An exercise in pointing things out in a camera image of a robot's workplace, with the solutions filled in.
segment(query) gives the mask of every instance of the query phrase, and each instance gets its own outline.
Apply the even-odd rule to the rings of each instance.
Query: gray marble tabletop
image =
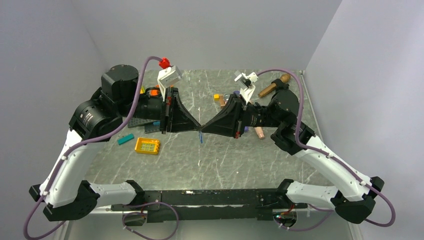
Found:
[[[180,98],[200,124],[212,119],[221,109],[213,94],[232,93],[236,70],[186,70],[184,80],[178,82]],[[253,70],[239,69],[250,74]],[[156,85],[158,71],[145,74],[143,86]],[[267,105],[272,94],[258,99],[257,93],[281,73],[268,72],[255,83],[252,100]],[[299,97],[299,88],[291,79],[290,89]],[[302,121],[315,132],[317,122],[305,94]],[[144,133],[144,127],[127,128],[113,136],[93,160],[86,179],[96,184],[119,184],[135,180],[144,190],[209,190],[276,188],[283,179],[305,184],[329,186],[331,183],[307,163],[280,150],[270,139],[275,128],[264,128],[265,139],[260,140],[250,128],[241,138],[203,134],[200,143],[196,131],[161,134]],[[117,139],[128,134],[135,139],[118,145]],[[139,137],[160,140],[158,155],[136,153]]]

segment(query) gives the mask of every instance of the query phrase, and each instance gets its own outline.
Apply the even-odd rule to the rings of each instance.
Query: purple cable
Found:
[[[123,123],[121,125],[119,125],[115,130],[111,131],[108,134],[105,134],[103,136],[98,136],[95,138],[91,138],[91,139],[87,139],[81,142],[78,142],[77,144],[71,146],[68,150],[66,150],[63,154],[63,156],[67,159],[69,154],[71,154],[74,150],[76,150],[77,148],[86,145],[86,144],[91,144],[91,143],[95,143],[95,142],[99,142],[102,141],[104,139],[108,139],[110,137],[112,137],[113,135],[117,134],[119,131],[121,131],[130,121],[130,119],[133,117],[134,112],[136,111],[136,107],[137,107],[137,103],[139,101],[139,97],[140,97],[140,90],[142,89],[142,83],[143,83],[143,78],[145,76],[145,71],[147,68],[147,64],[150,62],[150,60],[157,60],[157,61],[162,61],[162,58],[157,57],[157,56],[149,56],[146,61],[144,62],[143,68],[141,69],[141,74],[138,75],[138,81],[137,81],[137,87],[135,89],[135,94],[134,94],[134,100],[132,102],[131,105],[131,109],[129,110],[129,113],[125,119],[125,121],[123,121]],[[45,186],[44,191],[45,192],[49,192],[50,188],[52,187],[53,182],[56,179],[56,176],[59,173],[59,170],[61,169],[61,166],[64,163],[64,159],[59,160],[59,162],[56,164],[56,167],[53,169],[53,172],[51,173],[50,179],[47,182],[47,185]],[[27,240],[40,240],[43,239],[45,237],[47,237],[48,235],[54,233],[60,226],[62,226],[65,222],[62,221],[61,223],[59,223],[57,226],[55,226],[52,230],[50,230],[49,232],[41,235],[41,236],[36,236],[36,237],[32,237],[28,234],[28,225],[30,223],[31,218],[33,217],[35,211],[37,210],[37,208],[40,206],[41,202],[44,200],[46,196],[42,194],[42,196],[40,196],[40,198],[38,199],[37,203],[35,204],[34,208],[31,210],[31,212],[28,214],[28,216],[25,219],[25,223],[23,224],[23,235]]]
[[[293,231],[293,232],[309,231],[309,230],[312,230],[312,229],[318,227],[319,225],[323,224],[323,222],[325,220],[327,220],[330,217],[331,214],[332,214],[332,212],[327,213],[319,222],[317,222],[315,225],[312,225],[312,226],[307,227],[307,228],[291,229],[290,227],[286,227],[286,226],[283,226],[283,225],[281,225],[281,227],[284,228],[284,229],[286,229],[286,230],[288,230],[288,231]],[[280,223],[276,220],[275,217],[274,217],[274,222],[276,222],[280,226]]]
[[[131,233],[136,234],[136,235],[138,235],[138,236],[140,236],[140,237],[142,237],[142,238],[144,238],[144,239],[147,239],[147,240],[168,240],[168,239],[172,238],[172,237],[175,235],[175,233],[177,232],[178,224],[179,224],[179,220],[180,220],[180,219],[179,219],[179,217],[178,217],[178,213],[177,213],[177,211],[175,210],[175,208],[173,208],[171,205],[169,205],[169,204],[167,204],[167,203],[164,203],[164,202],[161,202],[161,201],[158,201],[158,202],[149,202],[149,203],[145,203],[145,204],[141,204],[141,205],[131,205],[131,206],[128,206],[128,207],[132,207],[132,208],[141,208],[141,207],[145,207],[145,206],[149,206],[149,205],[153,205],[153,204],[161,204],[161,205],[167,206],[167,207],[168,207],[168,208],[170,208],[170,209],[173,211],[173,213],[175,214],[175,217],[176,217],[176,226],[175,226],[175,229],[173,230],[173,232],[172,232],[169,236],[167,236],[167,237],[165,237],[165,238],[162,238],[162,239],[154,239],[154,238],[150,238],[150,237],[148,237],[148,236],[145,236],[145,235],[143,235],[143,234],[139,233],[138,231],[134,231],[133,229],[131,229],[131,228],[129,228],[127,225],[125,225],[125,219],[126,219],[129,215],[143,215],[143,213],[138,212],[138,211],[133,211],[133,212],[130,212],[130,213],[125,214],[125,215],[123,216],[123,218],[122,218],[122,225],[123,225],[123,227],[124,227],[126,230],[130,231]]]
[[[328,152],[326,152],[322,149],[316,148],[316,147],[305,145],[305,144],[301,143],[301,141],[299,140],[299,132],[300,132],[300,128],[301,128],[302,114],[303,114],[303,110],[304,110],[304,101],[305,101],[304,100],[304,89],[302,87],[302,83],[301,83],[300,79],[298,78],[298,76],[296,74],[294,74],[290,70],[284,69],[284,68],[274,68],[274,69],[263,70],[263,71],[260,71],[259,73],[257,73],[256,75],[259,76],[259,75],[262,75],[264,73],[268,73],[268,72],[271,72],[271,71],[279,71],[279,72],[290,74],[294,78],[294,80],[296,81],[297,86],[299,87],[299,95],[300,95],[300,97],[299,97],[299,112],[297,114],[296,129],[295,129],[295,132],[294,132],[294,139],[296,141],[296,144],[301,148],[314,150],[314,151],[321,153],[321,154],[324,154],[325,156],[328,157],[329,156]],[[360,183],[363,181],[350,167],[348,167],[340,159],[338,159],[335,156],[332,156],[331,159],[333,159],[336,163],[340,164],[343,168],[345,168]],[[365,219],[365,221],[367,221],[368,223],[374,224],[376,226],[379,226],[379,227],[390,227],[391,225],[393,225],[393,223],[395,222],[395,219],[396,219],[396,212],[395,212],[395,208],[393,207],[393,204],[390,202],[390,200],[384,194],[382,194],[380,191],[378,191],[374,187],[370,186],[368,183],[366,183],[365,186],[367,188],[369,188],[371,191],[373,191],[374,193],[376,193],[378,196],[380,196],[387,203],[388,207],[390,208],[390,212],[391,212],[391,218],[390,218],[390,221],[388,223],[379,223],[379,222],[375,222],[375,221],[368,220],[368,219]]]

